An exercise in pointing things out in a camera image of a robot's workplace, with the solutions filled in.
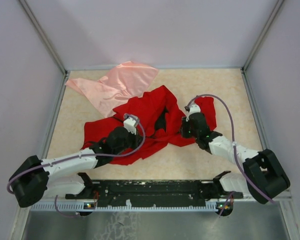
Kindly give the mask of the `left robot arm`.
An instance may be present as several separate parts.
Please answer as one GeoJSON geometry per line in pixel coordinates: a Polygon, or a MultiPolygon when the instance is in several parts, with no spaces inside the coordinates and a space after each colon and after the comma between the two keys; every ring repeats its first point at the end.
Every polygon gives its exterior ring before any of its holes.
{"type": "Polygon", "coordinates": [[[132,155],[145,140],[144,129],[129,131],[119,126],[107,137],[89,141],[90,146],[77,153],[50,159],[29,156],[9,178],[6,189],[15,196],[21,208],[30,207],[48,192],[48,184],[79,171],[104,166],[114,158],[132,155]]]}

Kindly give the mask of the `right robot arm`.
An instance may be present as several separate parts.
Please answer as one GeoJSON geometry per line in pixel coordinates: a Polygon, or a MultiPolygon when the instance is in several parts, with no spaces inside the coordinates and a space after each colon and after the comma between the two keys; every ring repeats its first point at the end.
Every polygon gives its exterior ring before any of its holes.
{"type": "Polygon", "coordinates": [[[180,132],[184,138],[193,138],[200,149],[225,158],[238,167],[239,173],[228,172],[213,185],[213,192],[219,198],[238,192],[266,204],[291,186],[272,150],[249,149],[210,130],[203,113],[182,117],[180,132]]]}

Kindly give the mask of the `red zip jacket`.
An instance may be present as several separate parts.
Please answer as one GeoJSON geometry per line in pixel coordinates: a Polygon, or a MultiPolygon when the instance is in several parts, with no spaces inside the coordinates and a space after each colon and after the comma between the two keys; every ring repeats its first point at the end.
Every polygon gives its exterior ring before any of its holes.
{"type": "Polygon", "coordinates": [[[195,143],[194,138],[184,138],[180,134],[182,117],[177,98],[164,85],[145,92],[142,97],[133,97],[127,103],[114,108],[114,115],[84,125],[83,148],[107,137],[116,127],[123,126],[124,114],[132,114],[140,119],[146,133],[143,146],[136,153],[116,157],[111,164],[131,165],[139,159],[146,159],[168,144],[184,147],[195,143]]]}

